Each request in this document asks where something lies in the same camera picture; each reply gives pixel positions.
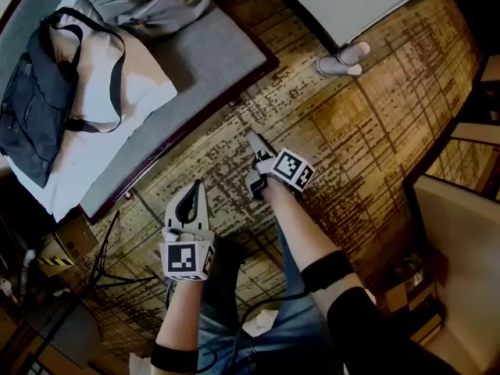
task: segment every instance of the white slipper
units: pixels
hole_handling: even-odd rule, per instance
[[[359,41],[353,45],[343,47],[338,53],[337,58],[342,64],[346,66],[354,66],[361,62],[369,53],[372,47],[367,41]]]
[[[340,75],[349,75],[351,77],[360,77],[363,75],[361,65],[346,66],[339,62],[335,57],[321,57],[316,62],[318,72],[325,77],[339,77]]]

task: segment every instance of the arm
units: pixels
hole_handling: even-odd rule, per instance
[[[173,351],[170,354],[179,354],[180,352],[190,352],[188,354],[198,354],[198,325],[200,316],[200,304],[202,300],[203,282],[184,280],[177,283],[173,293],[170,307],[166,312],[162,327],[156,338],[156,345],[160,348],[168,348]],[[162,354],[153,352],[155,358]],[[176,359],[173,355],[165,358],[166,361]],[[152,365],[152,374],[171,374],[178,372],[161,371]]]
[[[267,182],[262,196],[273,208],[306,289],[314,291],[312,297],[327,319],[332,342],[349,373],[456,374],[438,357],[391,329],[363,290],[354,270],[345,265],[345,257],[337,246],[283,184],[272,178]],[[334,268],[337,264],[341,270]],[[335,276],[325,276],[335,271]],[[328,281],[317,290],[314,282],[310,282],[311,273],[331,283]]]

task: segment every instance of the bag strap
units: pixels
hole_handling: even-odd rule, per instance
[[[106,132],[102,132],[99,129],[97,129],[94,125],[91,123],[85,121],[85,120],[79,120],[75,118],[68,118],[66,121],[66,129],[67,130],[72,130],[75,132],[88,132],[88,133],[102,133],[102,134],[108,134],[109,132],[113,132],[117,127],[120,126],[122,123],[122,105],[121,105],[121,84],[122,84],[122,70],[123,70],[123,63],[125,62],[125,42],[121,38],[121,36],[118,35],[117,32],[113,32],[112,30],[100,25],[99,23],[96,23],[95,21],[91,20],[81,12],[71,9],[70,7],[62,7],[55,11],[52,15],[50,15],[49,19],[55,19],[58,20],[62,15],[67,15],[67,16],[72,16],[73,18],[79,20],[80,22],[84,23],[87,25],[89,28],[96,30],[97,32],[105,32],[107,34],[111,34],[112,36],[115,36],[118,38],[123,45],[123,53],[121,57],[116,61],[115,66],[112,68],[111,71],[111,81],[109,82],[109,99],[111,100],[111,104],[113,108],[115,109],[116,115],[120,118],[118,121],[118,124],[111,130],[107,130]],[[70,24],[65,27],[57,28],[56,29],[61,29],[61,30],[69,30],[70,32],[73,32],[78,39],[80,40],[80,45],[78,46],[77,52],[75,53],[75,56],[73,57],[73,61],[71,62],[72,65],[75,67],[78,66],[78,63],[80,61],[80,50],[81,50],[81,43],[83,39],[83,32],[81,28],[77,25]]]

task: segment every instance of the person's left arm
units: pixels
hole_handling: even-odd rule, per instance
[[[152,375],[194,373],[203,282],[182,280],[172,296],[151,357]]]

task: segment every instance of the bag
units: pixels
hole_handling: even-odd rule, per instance
[[[197,20],[211,0],[88,0],[105,23],[141,41],[177,32]]]
[[[123,54],[112,69],[109,84],[109,97],[120,120],[113,129],[102,133],[112,132],[122,121],[120,90],[125,44],[121,36],[68,7],[44,18],[10,77],[0,110],[0,152],[40,188],[47,184],[65,129],[101,132],[87,121],[69,118],[79,79],[77,67],[83,31],[76,24],[57,27],[64,14],[93,30],[111,34],[123,44]],[[55,61],[49,27],[68,30],[80,40],[72,62]]]

